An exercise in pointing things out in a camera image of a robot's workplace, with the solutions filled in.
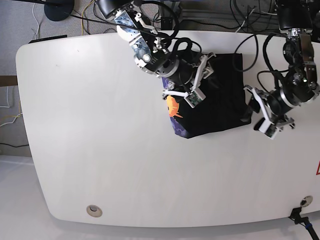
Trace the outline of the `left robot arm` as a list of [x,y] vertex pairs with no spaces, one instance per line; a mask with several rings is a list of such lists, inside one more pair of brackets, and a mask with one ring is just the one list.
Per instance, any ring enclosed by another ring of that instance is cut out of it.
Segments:
[[[262,113],[263,117],[255,124],[254,130],[269,138],[286,125],[294,129],[295,121],[287,116],[288,112],[315,100],[320,94],[312,45],[311,1],[276,0],[274,6],[279,31],[268,34],[262,46],[262,55],[267,66],[265,73],[272,74],[275,88],[267,90],[265,87],[244,86],[251,98],[243,120],[249,120],[253,113]],[[276,35],[285,37],[282,54],[288,63],[287,70],[274,69],[268,57],[268,44]]]

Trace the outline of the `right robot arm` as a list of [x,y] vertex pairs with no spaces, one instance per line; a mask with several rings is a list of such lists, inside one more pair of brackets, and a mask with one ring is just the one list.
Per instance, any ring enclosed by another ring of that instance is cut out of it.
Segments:
[[[214,72],[209,62],[214,53],[195,52],[192,50],[195,41],[177,36],[180,22],[168,6],[155,0],[97,0],[95,3],[106,20],[114,21],[118,35],[134,51],[137,67],[168,80],[163,98],[177,96],[192,107],[206,98],[200,85]],[[163,7],[171,13],[175,23],[172,34],[158,31],[142,12],[136,10],[145,4]]]

